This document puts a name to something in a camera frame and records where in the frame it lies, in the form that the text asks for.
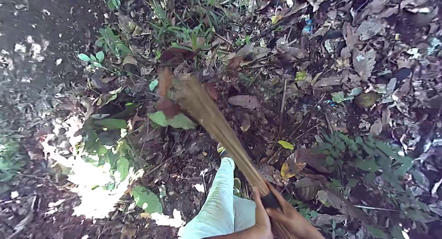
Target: broom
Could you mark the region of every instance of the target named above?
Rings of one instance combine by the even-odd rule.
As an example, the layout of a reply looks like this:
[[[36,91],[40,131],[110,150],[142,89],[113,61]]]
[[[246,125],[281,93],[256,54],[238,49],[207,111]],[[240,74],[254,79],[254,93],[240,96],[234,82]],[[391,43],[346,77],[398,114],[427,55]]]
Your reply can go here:
[[[189,76],[181,77],[178,90],[180,91],[178,100],[181,107],[187,109],[191,116],[223,145],[247,181],[252,186],[256,186],[259,192],[264,196],[263,204],[266,205],[267,203],[267,207],[270,206],[272,208],[279,207],[278,201],[270,192],[260,174],[252,166],[250,158],[241,145],[240,140],[236,137],[235,132],[229,126],[215,102],[213,102],[199,81]],[[271,199],[271,197],[273,197],[274,201],[269,203],[268,200]],[[272,221],[272,223],[274,228],[276,228],[276,232],[283,239],[296,239],[284,225],[276,221]]]

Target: hand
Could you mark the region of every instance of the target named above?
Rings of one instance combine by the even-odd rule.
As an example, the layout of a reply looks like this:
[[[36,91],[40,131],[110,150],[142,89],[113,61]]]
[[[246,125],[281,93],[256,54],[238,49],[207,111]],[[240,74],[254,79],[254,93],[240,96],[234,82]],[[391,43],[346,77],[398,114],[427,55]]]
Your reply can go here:
[[[266,185],[275,195],[281,206],[282,213],[277,209],[266,209],[267,214],[273,220],[283,224],[298,239],[324,239],[321,233],[308,222],[281,194],[266,181]]]
[[[250,228],[252,233],[250,238],[273,239],[270,218],[262,205],[261,195],[256,187],[253,187],[253,199],[256,203],[255,225]]]

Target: pant leg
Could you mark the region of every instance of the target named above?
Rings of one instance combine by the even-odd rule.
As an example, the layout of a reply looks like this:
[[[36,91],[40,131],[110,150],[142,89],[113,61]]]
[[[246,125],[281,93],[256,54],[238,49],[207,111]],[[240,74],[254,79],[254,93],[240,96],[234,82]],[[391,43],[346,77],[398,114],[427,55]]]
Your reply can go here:
[[[201,211],[180,230],[181,239],[201,239],[234,232],[233,171],[235,163],[229,157],[221,165],[213,180]]]
[[[255,202],[250,199],[234,196],[233,209],[235,211],[235,232],[245,230],[255,225]]]

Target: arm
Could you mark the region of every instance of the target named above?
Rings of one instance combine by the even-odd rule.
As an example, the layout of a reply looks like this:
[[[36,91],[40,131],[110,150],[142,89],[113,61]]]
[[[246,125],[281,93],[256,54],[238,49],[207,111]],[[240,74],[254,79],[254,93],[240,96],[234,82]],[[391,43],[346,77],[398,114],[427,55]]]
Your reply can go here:
[[[253,188],[253,199],[256,203],[255,225],[243,231],[224,236],[212,236],[205,239],[273,239],[270,218],[261,202],[258,188]]]

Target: yellow leaf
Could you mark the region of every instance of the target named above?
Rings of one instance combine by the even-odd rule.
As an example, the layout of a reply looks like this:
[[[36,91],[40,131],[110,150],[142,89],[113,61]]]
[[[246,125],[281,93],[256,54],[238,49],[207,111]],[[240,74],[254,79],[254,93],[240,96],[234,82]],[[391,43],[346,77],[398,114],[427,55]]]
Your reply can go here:
[[[301,81],[304,80],[307,77],[307,71],[297,71],[295,81]]]
[[[281,177],[282,179],[290,179],[291,177],[295,176],[295,174],[289,174],[289,164],[285,163],[281,167]]]
[[[278,143],[279,143],[281,146],[283,146],[284,148],[291,149],[291,150],[295,149],[295,148],[293,147],[293,145],[291,145],[291,144],[288,143],[287,141],[278,141]]]
[[[272,16],[272,25],[275,25],[280,19],[282,19],[282,15]]]

